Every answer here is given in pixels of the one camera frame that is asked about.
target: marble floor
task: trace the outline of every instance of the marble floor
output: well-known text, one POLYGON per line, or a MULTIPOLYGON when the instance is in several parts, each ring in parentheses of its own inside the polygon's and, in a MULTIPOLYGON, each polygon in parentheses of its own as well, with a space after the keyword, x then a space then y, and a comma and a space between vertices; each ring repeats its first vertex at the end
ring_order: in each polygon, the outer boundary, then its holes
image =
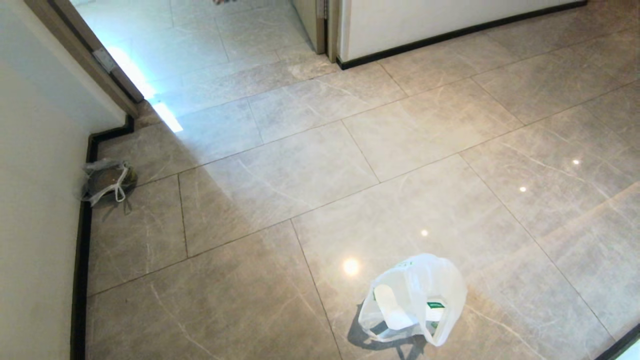
POLYGON ((174 121, 100 144, 140 181, 94 208, 88 359, 586 360, 640 322, 637 1, 345 71, 243 36, 286 5, 153 3, 165 42, 114 39, 174 121), (370 282, 423 252, 467 282, 447 343, 371 342, 370 282))

